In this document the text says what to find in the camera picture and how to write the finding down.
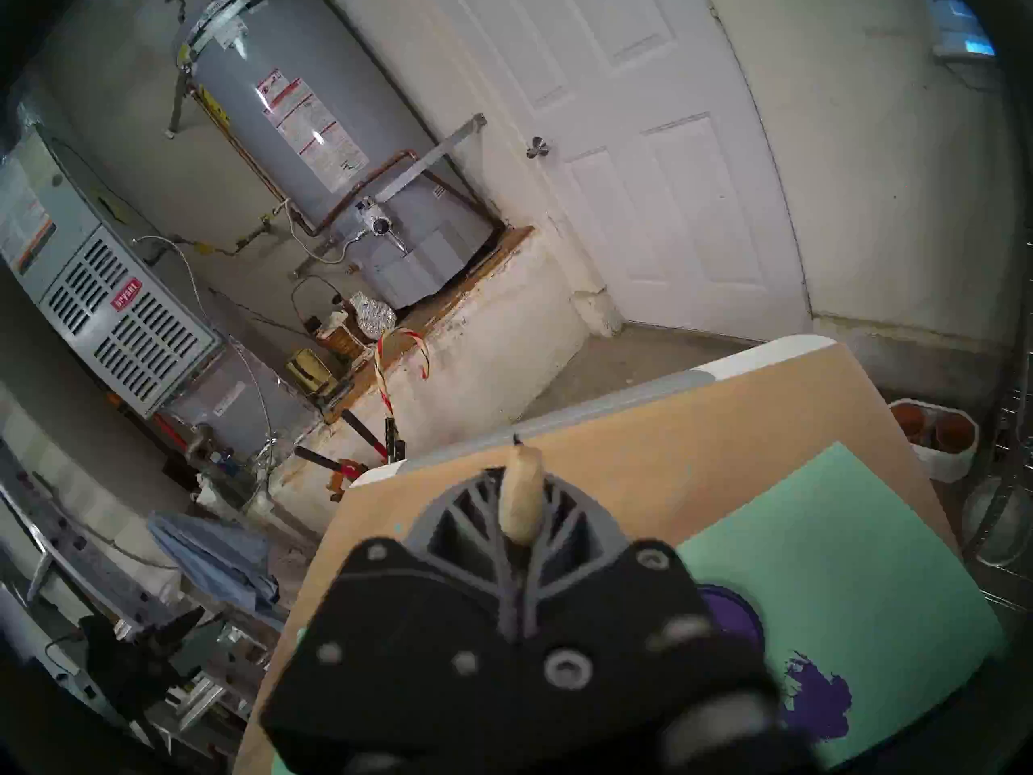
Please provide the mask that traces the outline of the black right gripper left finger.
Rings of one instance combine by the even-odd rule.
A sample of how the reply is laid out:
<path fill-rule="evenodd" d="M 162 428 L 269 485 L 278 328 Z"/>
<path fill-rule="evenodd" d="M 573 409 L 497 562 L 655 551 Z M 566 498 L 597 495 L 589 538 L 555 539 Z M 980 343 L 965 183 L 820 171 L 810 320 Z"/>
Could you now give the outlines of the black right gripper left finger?
<path fill-rule="evenodd" d="M 406 539 L 359 542 L 260 713 L 276 774 L 458 773 L 498 708 L 523 576 L 499 521 L 504 468 L 433 499 Z"/>

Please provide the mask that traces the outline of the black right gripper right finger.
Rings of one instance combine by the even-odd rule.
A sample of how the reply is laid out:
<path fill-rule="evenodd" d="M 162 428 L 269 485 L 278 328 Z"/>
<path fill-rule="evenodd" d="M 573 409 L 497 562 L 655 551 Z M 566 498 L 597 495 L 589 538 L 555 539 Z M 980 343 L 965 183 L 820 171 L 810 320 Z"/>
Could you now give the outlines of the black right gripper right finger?
<path fill-rule="evenodd" d="M 674 548 L 629 539 L 569 483 L 541 478 L 520 609 L 520 774 L 816 774 L 784 725 L 766 631 Z"/>

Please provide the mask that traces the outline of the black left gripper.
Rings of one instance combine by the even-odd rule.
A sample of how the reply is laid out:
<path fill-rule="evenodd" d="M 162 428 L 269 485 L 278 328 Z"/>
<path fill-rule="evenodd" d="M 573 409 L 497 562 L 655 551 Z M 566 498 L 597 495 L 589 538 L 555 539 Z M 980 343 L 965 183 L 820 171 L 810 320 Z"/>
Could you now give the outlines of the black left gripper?
<path fill-rule="evenodd" d="M 174 657 L 177 674 L 192 678 L 218 652 L 227 621 L 202 618 L 204 608 L 194 607 L 158 627 L 156 649 L 149 639 L 119 640 L 107 619 L 85 616 L 86 672 L 109 703 L 156 703 L 163 698 L 163 660 Z"/>

